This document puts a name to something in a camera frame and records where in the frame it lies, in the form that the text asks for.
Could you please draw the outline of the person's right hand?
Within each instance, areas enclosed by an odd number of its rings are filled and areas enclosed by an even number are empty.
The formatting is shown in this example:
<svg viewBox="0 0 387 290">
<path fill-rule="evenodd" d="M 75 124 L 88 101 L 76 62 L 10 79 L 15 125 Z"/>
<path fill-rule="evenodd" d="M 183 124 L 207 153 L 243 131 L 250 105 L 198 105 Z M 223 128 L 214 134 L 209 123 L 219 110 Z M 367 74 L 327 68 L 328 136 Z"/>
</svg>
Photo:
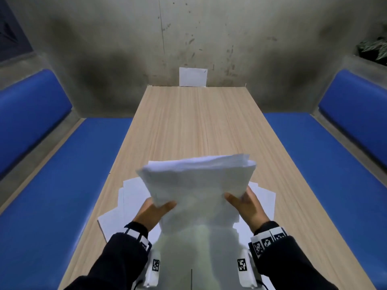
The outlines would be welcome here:
<svg viewBox="0 0 387 290">
<path fill-rule="evenodd" d="M 253 193 L 250 186 L 247 186 L 245 193 L 240 197 L 243 202 L 242 208 L 236 208 L 239 215 L 249 226 L 252 233 L 255 233 L 264 223 L 270 221 L 267 214 Z"/>
</svg>

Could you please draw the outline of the person's left hand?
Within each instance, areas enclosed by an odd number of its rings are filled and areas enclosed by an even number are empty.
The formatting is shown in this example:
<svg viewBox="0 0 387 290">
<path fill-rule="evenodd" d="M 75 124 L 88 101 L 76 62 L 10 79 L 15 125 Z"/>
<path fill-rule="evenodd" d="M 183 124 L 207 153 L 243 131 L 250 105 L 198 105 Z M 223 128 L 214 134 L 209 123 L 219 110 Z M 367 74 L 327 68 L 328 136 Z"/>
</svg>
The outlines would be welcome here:
<svg viewBox="0 0 387 290">
<path fill-rule="evenodd" d="M 150 232 L 166 214 L 160 213 L 160 206 L 156 206 L 152 198 L 147 198 L 133 221 L 143 224 Z"/>
</svg>

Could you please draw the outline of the stack of white paper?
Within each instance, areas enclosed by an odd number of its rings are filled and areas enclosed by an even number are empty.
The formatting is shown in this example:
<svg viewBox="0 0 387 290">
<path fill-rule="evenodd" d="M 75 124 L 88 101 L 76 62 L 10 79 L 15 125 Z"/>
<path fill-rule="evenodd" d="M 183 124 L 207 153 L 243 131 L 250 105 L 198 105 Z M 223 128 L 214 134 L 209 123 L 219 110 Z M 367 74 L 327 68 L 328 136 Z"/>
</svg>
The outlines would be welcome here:
<svg viewBox="0 0 387 290">
<path fill-rule="evenodd" d="M 156 206 L 177 205 L 160 221 L 160 290 L 241 290 L 237 258 L 244 246 L 234 224 L 238 211 L 224 198 L 240 198 L 256 162 L 249 155 L 154 162 L 137 173 Z"/>
</svg>

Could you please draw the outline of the person's right forearm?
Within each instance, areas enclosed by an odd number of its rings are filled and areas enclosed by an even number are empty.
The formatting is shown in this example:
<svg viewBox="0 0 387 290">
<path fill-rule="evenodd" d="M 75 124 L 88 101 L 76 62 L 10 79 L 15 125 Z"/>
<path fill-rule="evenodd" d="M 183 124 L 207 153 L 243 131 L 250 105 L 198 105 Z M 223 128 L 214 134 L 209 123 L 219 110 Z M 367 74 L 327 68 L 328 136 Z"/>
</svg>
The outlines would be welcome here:
<svg viewBox="0 0 387 290">
<path fill-rule="evenodd" d="M 264 247 L 257 235 L 251 238 L 258 259 L 258 272 L 270 279 L 276 290 L 339 290 L 320 274 L 292 236 L 285 236 Z"/>
</svg>

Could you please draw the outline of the person's left forearm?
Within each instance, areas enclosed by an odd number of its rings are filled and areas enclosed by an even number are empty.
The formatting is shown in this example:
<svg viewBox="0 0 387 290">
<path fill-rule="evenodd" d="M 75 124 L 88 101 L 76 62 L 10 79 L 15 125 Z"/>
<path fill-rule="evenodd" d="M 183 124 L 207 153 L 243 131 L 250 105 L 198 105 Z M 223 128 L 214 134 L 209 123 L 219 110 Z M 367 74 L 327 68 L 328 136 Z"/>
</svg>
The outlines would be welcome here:
<svg viewBox="0 0 387 290">
<path fill-rule="evenodd" d="M 64 290 L 130 290 L 148 262 L 144 246 L 133 236 L 114 234 L 90 272 Z"/>
</svg>

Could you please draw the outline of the pile of loose white sheets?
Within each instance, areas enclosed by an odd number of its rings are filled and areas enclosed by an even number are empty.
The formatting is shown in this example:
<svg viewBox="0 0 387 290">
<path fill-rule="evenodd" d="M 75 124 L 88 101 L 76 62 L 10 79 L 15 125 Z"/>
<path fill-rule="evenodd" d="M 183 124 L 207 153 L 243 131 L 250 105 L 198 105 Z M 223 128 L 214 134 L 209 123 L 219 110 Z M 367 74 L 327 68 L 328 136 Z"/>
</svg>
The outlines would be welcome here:
<svg viewBox="0 0 387 290">
<path fill-rule="evenodd" d="M 255 182 L 249 182 L 249 186 L 259 199 L 269 219 L 274 220 L 276 194 L 261 188 Z M 123 187 L 119 189 L 117 207 L 98 217 L 98 223 L 106 242 L 113 234 L 123 232 L 124 226 L 132 221 L 148 197 L 150 193 L 139 177 L 123 182 Z"/>
</svg>

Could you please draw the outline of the black marker wristband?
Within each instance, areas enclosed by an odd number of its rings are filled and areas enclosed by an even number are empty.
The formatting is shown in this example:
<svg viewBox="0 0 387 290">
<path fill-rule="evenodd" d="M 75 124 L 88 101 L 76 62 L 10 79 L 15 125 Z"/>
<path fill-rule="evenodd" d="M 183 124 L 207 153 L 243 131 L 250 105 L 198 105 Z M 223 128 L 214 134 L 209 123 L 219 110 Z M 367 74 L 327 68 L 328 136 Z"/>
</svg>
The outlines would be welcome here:
<svg viewBox="0 0 387 290">
<path fill-rule="evenodd" d="M 149 254 L 152 249 L 152 243 L 148 239 L 148 229 L 143 224 L 136 221 L 128 223 L 124 229 L 124 233 L 136 239 L 147 254 Z"/>
<path fill-rule="evenodd" d="M 249 249 L 257 258 L 263 254 L 265 249 L 275 241 L 288 236 L 287 232 L 275 221 L 264 223 L 251 237 Z"/>
</svg>

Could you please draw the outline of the blue bench seat cushion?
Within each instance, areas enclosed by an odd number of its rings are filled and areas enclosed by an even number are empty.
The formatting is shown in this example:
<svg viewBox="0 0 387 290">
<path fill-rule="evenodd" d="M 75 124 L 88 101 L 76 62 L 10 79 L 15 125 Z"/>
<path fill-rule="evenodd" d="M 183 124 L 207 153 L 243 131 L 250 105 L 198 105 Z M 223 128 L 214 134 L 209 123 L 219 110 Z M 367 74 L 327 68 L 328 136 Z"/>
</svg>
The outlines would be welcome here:
<svg viewBox="0 0 387 290">
<path fill-rule="evenodd" d="M 387 187 L 307 113 L 265 118 L 377 290 L 387 290 Z"/>
<path fill-rule="evenodd" d="M 0 214 L 0 290 L 57 290 L 132 118 L 86 119 Z"/>
</svg>

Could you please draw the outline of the white sheet standing upright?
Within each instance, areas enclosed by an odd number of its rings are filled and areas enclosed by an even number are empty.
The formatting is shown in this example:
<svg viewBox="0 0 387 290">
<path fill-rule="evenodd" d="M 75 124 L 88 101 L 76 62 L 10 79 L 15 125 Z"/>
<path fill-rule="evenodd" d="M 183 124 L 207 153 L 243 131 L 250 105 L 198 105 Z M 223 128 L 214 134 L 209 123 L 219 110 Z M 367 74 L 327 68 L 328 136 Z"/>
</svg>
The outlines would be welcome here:
<svg viewBox="0 0 387 290">
<path fill-rule="evenodd" d="M 180 87 L 206 87 L 208 69 L 179 68 Z"/>
</svg>

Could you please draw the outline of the blue bench backrest cushion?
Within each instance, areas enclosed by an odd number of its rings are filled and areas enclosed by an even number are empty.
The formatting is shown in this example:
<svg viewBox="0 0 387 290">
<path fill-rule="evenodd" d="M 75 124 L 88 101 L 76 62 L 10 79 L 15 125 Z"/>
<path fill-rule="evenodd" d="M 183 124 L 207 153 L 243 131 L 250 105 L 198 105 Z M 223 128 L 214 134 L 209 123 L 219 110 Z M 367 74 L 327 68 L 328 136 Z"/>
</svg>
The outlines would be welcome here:
<svg viewBox="0 0 387 290">
<path fill-rule="evenodd" d="M 318 108 L 387 171 L 387 89 L 343 69 L 333 78 Z"/>
<path fill-rule="evenodd" d="M 55 74 L 43 69 L 0 91 L 0 180 L 70 112 Z"/>
</svg>

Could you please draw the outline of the green leafy plant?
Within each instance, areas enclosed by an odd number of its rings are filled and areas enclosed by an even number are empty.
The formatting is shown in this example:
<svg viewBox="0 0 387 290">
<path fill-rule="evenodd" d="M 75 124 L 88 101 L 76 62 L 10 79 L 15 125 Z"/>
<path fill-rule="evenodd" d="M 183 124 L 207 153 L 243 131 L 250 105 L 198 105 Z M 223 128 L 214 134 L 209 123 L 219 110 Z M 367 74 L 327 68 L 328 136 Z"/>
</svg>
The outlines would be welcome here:
<svg viewBox="0 0 387 290">
<path fill-rule="evenodd" d="M 364 40 L 356 48 L 361 58 L 387 67 L 387 36 Z"/>
</svg>

